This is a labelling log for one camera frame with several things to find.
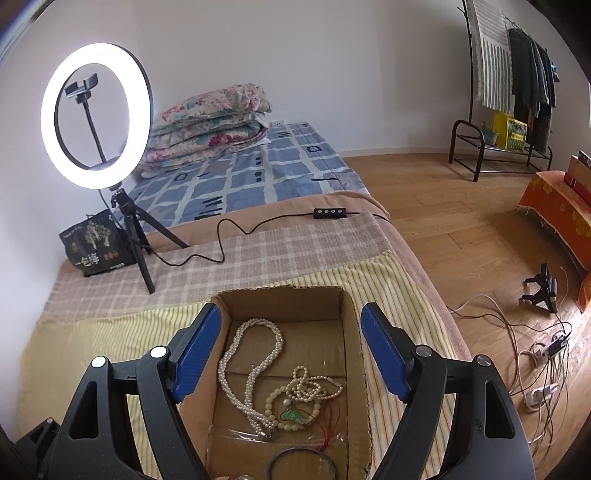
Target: black snack bag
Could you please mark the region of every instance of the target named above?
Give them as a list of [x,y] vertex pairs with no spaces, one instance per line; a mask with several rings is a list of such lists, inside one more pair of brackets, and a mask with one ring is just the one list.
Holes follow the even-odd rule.
[[136,263],[127,232],[103,210],[60,233],[68,260],[85,276]]

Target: clothes rack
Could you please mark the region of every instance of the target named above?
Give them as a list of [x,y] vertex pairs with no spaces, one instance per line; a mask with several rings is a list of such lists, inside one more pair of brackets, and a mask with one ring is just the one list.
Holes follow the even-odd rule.
[[[461,9],[460,7],[457,7],[457,9],[460,12],[462,12],[462,14],[464,15],[464,18],[466,19],[466,28],[467,28],[467,32],[468,32],[468,45],[470,47],[470,111],[468,114],[467,121],[464,119],[459,119],[453,124],[452,142],[450,144],[450,149],[449,149],[448,163],[452,164],[454,161],[456,161],[462,167],[471,171],[474,174],[474,178],[473,178],[474,182],[478,181],[478,178],[480,177],[481,173],[511,173],[511,174],[531,175],[534,172],[532,170],[530,170],[530,167],[534,168],[537,171],[541,171],[540,168],[533,165],[533,163],[531,162],[532,158],[540,158],[542,160],[548,161],[548,166],[547,166],[546,170],[549,170],[552,165],[552,157],[553,157],[552,149],[550,147],[548,147],[550,154],[546,155],[546,154],[543,154],[543,153],[535,150],[533,145],[531,145],[531,144],[523,152],[519,152],[519,151],[515,151],[515,150],[507,150],[506,148],[497,147],[495,145],[487,145],[485,143],[484,135],[482,134],[482,130],[480,129],[480,127],[478,127],[477,125],[475,125],[472,122],[472,116],[474,113],[474,52],[473,52],[473,47],[472,47],[472,32],[470,30],[470,22],[468,21],[466,0],[462,0],[462,5],[463,5],[463,9]],[[517,28],[519,28],[517,26],[517,24],[514,23],[509,18],[505,17],[505,19],[508,20],[512,25],[515,25]],[[473,129],[475,131],[476,136],[457,133],[457,128],[460,125],[465,125],[471,129]],[[476,158],[458,158],[458,157],[456,157],[456,140],[458,138],[460,140],[464,141],[465,143],[468,143],[469,145],[476,147],[478,149],[478,156]],[[504,153],[504,154],[511,154],[511,155],[519,155],[522,157],[527,157],[527,160],[526,160],[526,162],[523,162],[523,161],[519,161],[519,160],[504,160],[504,159],[502,160],[499,158],[485,158],[486,151],[491,151],[496,154]],[[485,160],[487,162],[512,163],[512,164],[524,165],[526,168],[526,171],[482,170],[482,163]],[[465,163],[467,161],[476,161],[475,168],[472,168],[471,166],[467,165]]]

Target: floral tablecloth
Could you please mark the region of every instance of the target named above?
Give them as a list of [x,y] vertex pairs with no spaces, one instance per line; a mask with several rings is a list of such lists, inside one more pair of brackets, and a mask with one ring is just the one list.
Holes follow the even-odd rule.
[[579,306],[585,311],[591,305],[591,206],[564,182],[564,172],[557,170],[536,173],[519,206],[534,209],[589,272],[579,291]]

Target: electrical plug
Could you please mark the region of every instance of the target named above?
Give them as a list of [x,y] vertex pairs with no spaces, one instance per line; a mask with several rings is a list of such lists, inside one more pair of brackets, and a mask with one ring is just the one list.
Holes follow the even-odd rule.
[[558,384],[552,383],[545,387],[535,388],[525,395],[525,405],[532,411],[538,411],[544,402],[550,402],[552,395],[558,391]]

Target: baseboard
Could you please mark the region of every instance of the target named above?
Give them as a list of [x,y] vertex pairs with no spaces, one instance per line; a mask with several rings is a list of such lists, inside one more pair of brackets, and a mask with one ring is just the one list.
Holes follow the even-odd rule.
[[[456,147],[459,153],[473,153],[472,149],[464,149]],[[370,155],[396,155],[405,153],[445,153],[449,155],[449,147],[400,147],[400,148],[361,148],[360,150],[345,150],[338,152],[342,158],[347,157],[368,157]]]

